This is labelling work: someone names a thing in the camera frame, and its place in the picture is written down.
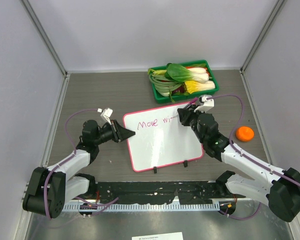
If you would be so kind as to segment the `magenta capped whiteboard marker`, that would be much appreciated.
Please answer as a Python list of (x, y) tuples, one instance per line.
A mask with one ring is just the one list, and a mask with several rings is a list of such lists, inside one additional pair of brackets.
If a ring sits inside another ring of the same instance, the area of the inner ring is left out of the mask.
[(176, 111), (175, 117), (180, 117), (189, 112), (189, 108), (191, 107), (192, 104), (194, 104), (198, 100), (198, 97), (193, 98), (189, 103), (187, 103), (184, 107), (178, 108)]

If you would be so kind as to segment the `pink framed whiteboard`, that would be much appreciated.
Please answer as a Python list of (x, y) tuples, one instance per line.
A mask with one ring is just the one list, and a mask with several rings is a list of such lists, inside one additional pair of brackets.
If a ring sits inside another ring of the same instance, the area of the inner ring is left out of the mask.
[(132, 169), (144, 172), (194, 161), (204, 155), (204, 149), (192, 129), (182, 126), (178, 108), (187, 102), (127, 113), (124, 127), (134, 131), (127, 145)]

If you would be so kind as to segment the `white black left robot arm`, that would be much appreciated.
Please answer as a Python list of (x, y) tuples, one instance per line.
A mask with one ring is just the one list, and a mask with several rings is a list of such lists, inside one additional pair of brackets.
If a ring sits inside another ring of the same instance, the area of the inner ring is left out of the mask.
[(108, 141), (120, 143), (135, 134), (116, 120), (103, 126), (95, 120), (86, 121), (79, 143), (68, 157), (49, 167), (33, 170), (23, 199), (23, 210), (55, 219), (72, 199), (79, 196), (92, 199), (97, 192), (95, 178), (81, 174), (79, 170), (93, 163), (101, 144)]

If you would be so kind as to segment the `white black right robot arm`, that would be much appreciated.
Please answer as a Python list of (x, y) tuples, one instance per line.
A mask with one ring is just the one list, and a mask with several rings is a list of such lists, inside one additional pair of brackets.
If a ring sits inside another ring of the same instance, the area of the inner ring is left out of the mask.
[(212, 114), (196, 108), (192, 105), (177, 109), (181, 125), (192, 129), (208, 156), (249, 176), (246, 179), (231, 171), (224, 172), (215, 186), (216, 193), (223, 198), (230, 194), (251, 198), (290, 223), (300, 213), (300, 173), (292, 167), (276, 167), (246, 152), (219, 132)]

